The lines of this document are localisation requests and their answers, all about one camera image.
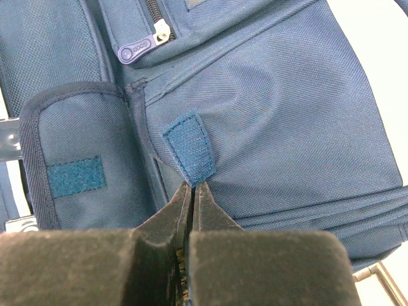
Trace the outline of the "navy blue student backpack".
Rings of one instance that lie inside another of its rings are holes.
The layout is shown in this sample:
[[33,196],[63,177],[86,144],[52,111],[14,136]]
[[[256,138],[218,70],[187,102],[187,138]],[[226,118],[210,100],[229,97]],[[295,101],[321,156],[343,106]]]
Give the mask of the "navy blue student backpack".
[[2,1],[8,143],[44,230],[206,182],[243,229],[407,241],[406,1]]

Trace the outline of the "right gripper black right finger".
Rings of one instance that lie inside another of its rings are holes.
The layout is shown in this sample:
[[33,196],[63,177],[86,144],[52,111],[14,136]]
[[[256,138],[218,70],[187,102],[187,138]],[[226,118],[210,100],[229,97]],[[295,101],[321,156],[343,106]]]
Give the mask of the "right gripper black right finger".
[[195,189],[189,235],[193,305],[359,305],[353,269],[327,231],[246,231]]

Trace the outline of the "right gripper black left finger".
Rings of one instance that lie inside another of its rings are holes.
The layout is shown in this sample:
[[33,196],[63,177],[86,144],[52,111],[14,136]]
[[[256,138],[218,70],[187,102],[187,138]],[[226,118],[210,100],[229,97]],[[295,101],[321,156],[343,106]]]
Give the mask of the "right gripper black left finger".
[[182,184],[132,229],[3,233],[1,304],[184,305],[191,200]]

